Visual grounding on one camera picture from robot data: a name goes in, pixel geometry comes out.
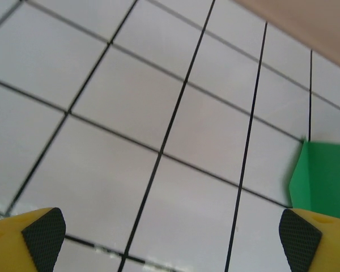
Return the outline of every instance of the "beige surface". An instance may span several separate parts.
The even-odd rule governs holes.
[[[340,65],[340,0],[235,0]]]

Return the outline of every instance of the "green object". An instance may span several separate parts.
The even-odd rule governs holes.
[[[340,218],[340,144],[304,141],[289,189],[294,208]]]

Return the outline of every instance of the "black rubber pad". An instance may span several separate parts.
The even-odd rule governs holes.
[[[66,233],[59,208],[53,208],[22,231],[38,272],[52,272]]]
[[[322,232],[292,210],[284,210],[279,237],[292,272],[307,272],[316,254]]]

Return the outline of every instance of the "green paper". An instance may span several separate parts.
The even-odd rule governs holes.
[[[305,141],[289,189],[294,208],[340,218],[340,144]]]

